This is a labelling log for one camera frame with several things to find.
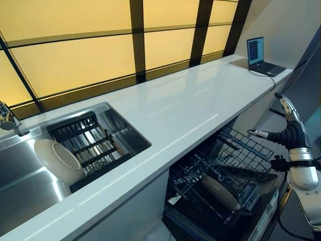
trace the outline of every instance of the white bowl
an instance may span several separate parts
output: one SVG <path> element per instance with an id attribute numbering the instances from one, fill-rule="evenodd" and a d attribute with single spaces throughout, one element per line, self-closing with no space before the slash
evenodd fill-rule
<path id="1" fill-rule="evenodd" d="M 35 141 L 34 149 L 41 163 L 57 178 L 74 184 L 83 177 L 83 169 L 76 157 L 53 140 Z"/>

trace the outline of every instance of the laptop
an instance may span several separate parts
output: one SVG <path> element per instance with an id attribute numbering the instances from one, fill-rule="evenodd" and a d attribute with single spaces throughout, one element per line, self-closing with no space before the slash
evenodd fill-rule
<path id="1" fill-rule="evenodd" d="M 285 68 L 264 62 L 263 60 L 263 37 L 247 40 L 247 60 L 249 63 L 249 70 L 266 74 L 269 76 L 276 76 L 285 70 Z"/>

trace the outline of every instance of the dish drying rack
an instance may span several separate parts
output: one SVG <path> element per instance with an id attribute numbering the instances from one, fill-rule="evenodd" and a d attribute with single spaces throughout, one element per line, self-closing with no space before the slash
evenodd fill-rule
<path id="1" fill-rule="evenodd" d="M 275 178 L 269 174 L 273 152 L 230 127 L 205 140 L 170 168 L 167 201 L 179 198 L 192 203 L 201 213 L 223 225 L 234 224 L 244 210 L 251 211 L 259 195 L 257 184 Z M 241 209 L 231 211 L 213 196 L 200 191 L 200 179 L 209 175 L 238 200 Z"/>
<path id="2" fill-rule="evenodd" d="M 51 137 L 66 147 L 83 167 L 85 179 L 80 181 L 80 187 L 78 184 L 73 184 L 70 187 L 71 192 L 75 192 L 132 157 L 130 153 L 125 153 L 112 135 L 98 123 L 92 111 L 48 126 L 47 130 Z"/>

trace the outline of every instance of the kitchen counter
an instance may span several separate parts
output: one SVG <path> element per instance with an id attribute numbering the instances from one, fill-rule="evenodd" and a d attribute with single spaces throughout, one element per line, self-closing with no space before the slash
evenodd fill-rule
<path id="1" fill-rule="evenodd" d="M 231 64 L 242 58 L 231 55 L 24 120 L 31 127 L 106 101 L 152 146 L 0 240 L 73 239 L 109 214 L 272 90 L 269 77 Z M 278 84 L 291 72 L 286 69 L 273 79 Z"/>

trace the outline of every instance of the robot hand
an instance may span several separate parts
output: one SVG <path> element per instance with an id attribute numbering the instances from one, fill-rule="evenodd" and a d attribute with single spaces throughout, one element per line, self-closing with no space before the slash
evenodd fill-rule
<path id="1" fill-rule="evenodd" d="M 276 160 L 271 161 L 272 167 L 274 162 L 281 166 L 284 164 L 278 171 L 290 170 L 287 180 L 299 197 L 308 223 L 315 231 L 321 231 L 321 173 L 315 168 L 319 163 L 313 159 L 306 130 L 293 104 L 281 93 L 274 95 L 285 110 L 286 129 L 278 133 L 259 130 L 248 130 L 248 133 L 288 149 L 290 162 L 275 156 Z"/>

